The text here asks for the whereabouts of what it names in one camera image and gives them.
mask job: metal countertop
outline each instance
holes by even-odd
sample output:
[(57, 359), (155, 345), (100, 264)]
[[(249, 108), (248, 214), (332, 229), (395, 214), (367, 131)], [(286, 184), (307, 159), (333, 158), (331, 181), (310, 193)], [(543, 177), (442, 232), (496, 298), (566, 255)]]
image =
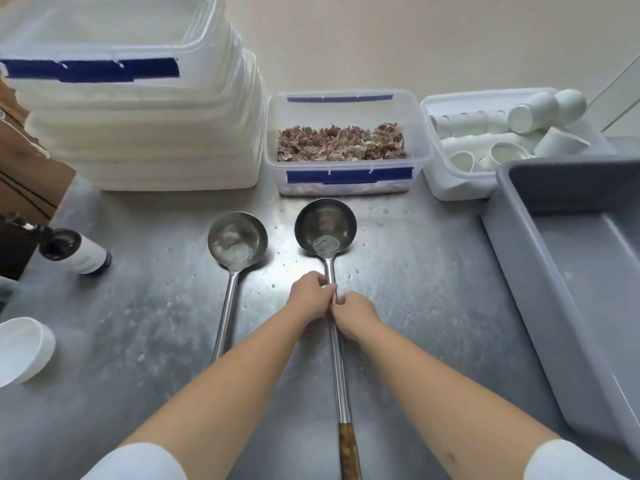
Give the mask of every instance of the metal countertop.
[[(420, 174), (406, 194), (343, 198), (358, 219), (336, 259), (340, 290), (376, 304), (382, 320), (556, 432), (556, 405), (479, 220), (481, 201), (440, 202)], [(98, 279), (36, 254), (1, 320), (30, 316), (57, 340), (50, 364), (0, 389), (0, 479), (73, 479), (208, 366), (228, 274), (207, 249), (221, 213), (267, 227), (267, 263), (244, 275), (234, 341), (282, 307), (291, 283), (323, 270), (293, 235), (310, 199), (281, 198), (262, 169), (253, 189), (103, 193), (76, 177), (52, 222), (113, 254)], [(357, 345), (346, 347), (353, 422), (365, 479), (447, 478)], [(231, 479), (338, 479), (328, 331), (304, 332)]]

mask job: metal ladle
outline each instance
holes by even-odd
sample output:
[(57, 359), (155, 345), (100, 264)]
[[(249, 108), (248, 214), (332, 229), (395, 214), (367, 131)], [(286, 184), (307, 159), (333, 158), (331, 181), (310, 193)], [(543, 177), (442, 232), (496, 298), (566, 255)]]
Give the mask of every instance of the metal ladle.
[[(335, 283), (333, 261), (349, 247), (356, 236), (356, 217), (348, 206), (334, 198), (321, 198), (308, 204), (296, 219), (295, 234), (300, 247), (322, 258), (327, 283)], [(333, 357), (335, 401), (338, 409), (340, 471), (343, 480), (361, 479), (360, 458), (356, 443), (351, 405), (344, 367), (342, 334), (329, 318), (329, 336)]]
[(263, 258), (268, 244), (267, 229), (251, 214), (229, 212), (212, 224), (207, 243), (213, 258), (229, 271), (227, 294), (211, 360), (215, 362), (228, 350), (231, 313), (240, 272)]

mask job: person's left hand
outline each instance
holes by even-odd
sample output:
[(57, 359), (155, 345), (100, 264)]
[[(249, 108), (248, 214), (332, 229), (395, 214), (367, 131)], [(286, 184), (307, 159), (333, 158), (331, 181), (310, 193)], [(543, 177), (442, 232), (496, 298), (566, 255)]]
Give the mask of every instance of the person's left hand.
[(309, 323), (324, 315), (338, 285), (324, 286), (324, 274), (311, 271), (293, 283), (285, 309)]

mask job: forearm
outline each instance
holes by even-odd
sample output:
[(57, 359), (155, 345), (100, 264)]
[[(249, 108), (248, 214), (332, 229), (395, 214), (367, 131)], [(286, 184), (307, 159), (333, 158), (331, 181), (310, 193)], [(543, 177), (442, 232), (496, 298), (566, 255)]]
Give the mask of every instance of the forearm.
[(124, 444), (151, 442), (189, 480), (226, 478), (291, 356), (304, 322), (283, 309), (190, 382)]
[(358, 341), (454, 479), (521, 480), (536, 448), (558, 438), (382, 322)]

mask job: gray tub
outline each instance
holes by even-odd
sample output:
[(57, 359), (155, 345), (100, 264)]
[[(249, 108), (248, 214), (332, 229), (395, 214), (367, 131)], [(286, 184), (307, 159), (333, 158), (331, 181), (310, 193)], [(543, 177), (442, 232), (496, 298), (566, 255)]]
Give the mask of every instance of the gray tub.
[(564, 418), (640, 460), (640, 161), (497, 180), (482, 220)]

